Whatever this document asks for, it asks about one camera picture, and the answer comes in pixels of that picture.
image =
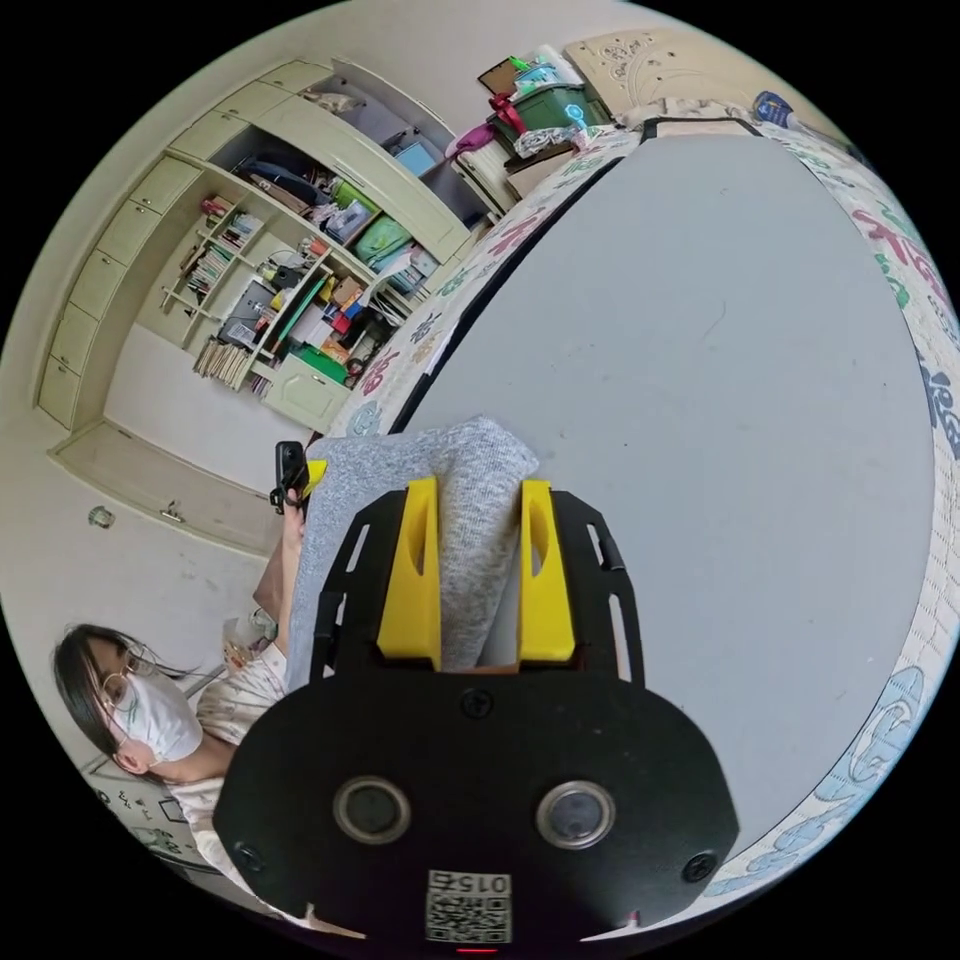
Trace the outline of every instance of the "hand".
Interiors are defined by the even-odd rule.
[[[290,500],[297,499],[295,490],[288,490],[287,497]],[[300,507],[291,507],[289,503],[283,505],[283,538],[282,550],[287,556],[300,559],[300,548],[303,546],[303,531],[306,522],[303,518],[303,510]]]

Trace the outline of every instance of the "white face mask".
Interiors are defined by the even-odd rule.
[[[129,739],[150,747],[155,763],[183,760],[203,740],[203,727],[187,698],[173,680],[159,672],[127,677],[127,689],[113,720]]]

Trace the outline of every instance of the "screw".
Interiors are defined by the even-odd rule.
[[[493,709],[493,697],[486,690],[467,690],[460,698],[460,709],[471,720],[482,720]]]
[[[681,876],[687,883],[700,883],[706,880],[717,868],[717,858],[712,853],[698,853],[683,868]]]
[[[251,873],[259,873],[263,869],[263,861],[260,854],[253,847],[248,847],[242,841],[234,844],[233,847],[240,861]]]

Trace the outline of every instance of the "stacked books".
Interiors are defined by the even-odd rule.
[[[263,221],[257,217],[252,217],[249,213],[237,213],[224,227],[216,242],[239,252],[262,226]]]
[[[232,390],[239,390],[243,386],[249,360],[250,354],[243,347],[221,343],[216,337],[210,337],[193,365],[193,372],[204,378],[219,380]]]
[[[230,266],[233,256],[213,244],[207,245],[198,253],[200,257],[193,263],[193,269],[187,277],[187,286],[197,294],[200,303],[203,303],[203,298]]]

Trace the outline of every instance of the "gray tabletop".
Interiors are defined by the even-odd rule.
[[[869,249],[770,141],[650,141],[536,246],[407,429],[478,413],[603,512],[648,686],[717,750],[737,854],[849,745],[923,580],[927,403]],[[511,584],[488,662],[515,608]]]

